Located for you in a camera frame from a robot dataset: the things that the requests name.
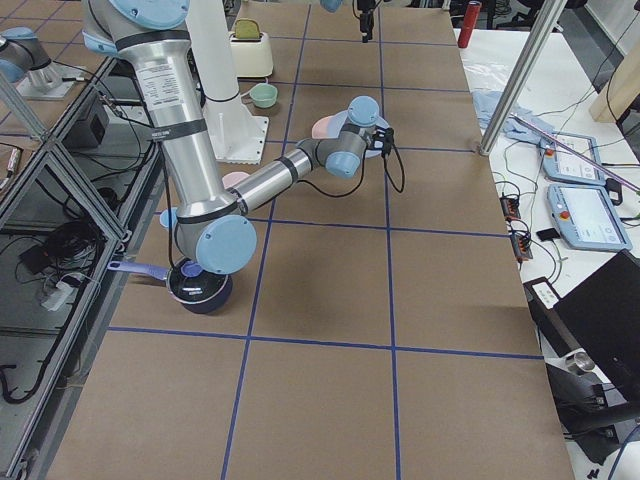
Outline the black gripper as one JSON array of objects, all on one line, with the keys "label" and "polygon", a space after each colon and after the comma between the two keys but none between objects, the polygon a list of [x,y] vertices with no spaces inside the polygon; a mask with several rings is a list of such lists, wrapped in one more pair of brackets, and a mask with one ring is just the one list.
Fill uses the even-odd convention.
[{"label": "black gripper", "polygon": [[376,0],[356,0],[355,11],[359,15],[360,32],[362,42],[368,43],[373,39],[373,11],[377,8]]}]

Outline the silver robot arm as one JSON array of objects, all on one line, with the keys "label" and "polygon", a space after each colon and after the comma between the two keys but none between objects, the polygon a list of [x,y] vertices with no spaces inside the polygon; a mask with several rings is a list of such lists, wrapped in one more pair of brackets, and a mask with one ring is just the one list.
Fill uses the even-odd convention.
[{"label": "silver robot arm", "polygon": [[305,139],[231,188],[217,168],[187,61],[191,47],[187,1],[85,1],[85,45],[129,62],[164,150],[180,199],[171,230],[180,252],[202,269],[231,274],[252,258],[257,234],[245,214],[297,183],[316,167],[352,177],[374,146],[380,109],[354,98],[335,138]]},{"label": "silver robot arm", "polygon": [[[329,13],[335,13],[344,3],[343,0],[321,0],[320,5]],[[375,0],[356,0],[352,2],[352,14],[359,22],[363,43],[373,39],[374,13],[380,2]]]}]

